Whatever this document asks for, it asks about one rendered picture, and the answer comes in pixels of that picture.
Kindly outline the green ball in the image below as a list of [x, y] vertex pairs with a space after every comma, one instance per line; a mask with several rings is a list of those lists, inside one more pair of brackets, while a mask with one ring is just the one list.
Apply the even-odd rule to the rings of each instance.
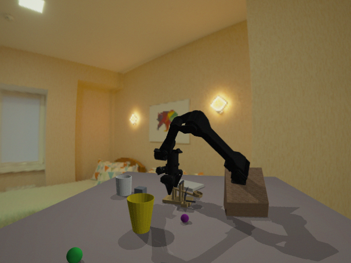
[[77, 247], [71, 248], [66, 254], [69, 263], [78, 263], [82, 259], [82, 256], [82, 250]]

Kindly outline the purple ball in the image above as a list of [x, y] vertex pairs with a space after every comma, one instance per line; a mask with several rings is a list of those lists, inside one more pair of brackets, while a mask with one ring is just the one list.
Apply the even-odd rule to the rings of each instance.
[[182, 221], [182, 222], [188, 222], [188, 220], [189, 220], [188, 215], [183, 214], [183, 215], [181, 216], [181, 221]]

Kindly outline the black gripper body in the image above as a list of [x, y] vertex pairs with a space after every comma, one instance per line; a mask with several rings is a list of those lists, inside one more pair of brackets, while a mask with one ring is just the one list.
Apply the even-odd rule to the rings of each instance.
[[183, 171], [181, 169], [178, 169], [179, 163], [170, 163], [167, 162], [167, 171], [168, 175], [163, 175], [160, 178], [160, 182], [166, 182], [166, 183], [174, 183], [175, 182], [175, 176], [183, 175]]

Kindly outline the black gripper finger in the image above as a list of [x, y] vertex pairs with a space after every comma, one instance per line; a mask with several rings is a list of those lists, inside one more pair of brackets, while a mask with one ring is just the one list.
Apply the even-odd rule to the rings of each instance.
[[168, 195], [171, 195], [175, 182], [174, 183], [162, 182], [162, 183], [165, 185]]
[[180, 182], [180, 180], [181, 180], [181, 177], [182, 177], [182, 175], [180, 175], [180, 176], [175, 176], [175, 184], [174, 184], [174, 187], [177, 187], [177, 186], [178, 186], [178, 184], [179, 184], [179, 182]]

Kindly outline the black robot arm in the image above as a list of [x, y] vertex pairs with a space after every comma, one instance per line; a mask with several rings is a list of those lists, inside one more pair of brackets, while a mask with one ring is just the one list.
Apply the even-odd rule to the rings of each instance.
[[[185, 123], [185, 125], [182, 125]], [[160, 161], [177, 163], [179, 148], [173, 150], [176, 144], [178, 132], [191, 133], [194, 136], [202, 137], [222, 158], [225, 159], [224, 166], [231, 172], [231, 182], [239, 185], [246, 185], [250, 162], [240, 152], [233, 149], [211, 128], [209, 119], [200, 110], [187, 112], [176, 116], [170, 124], [166, 139], [159, 149], [154, 149], [154, 158]]]

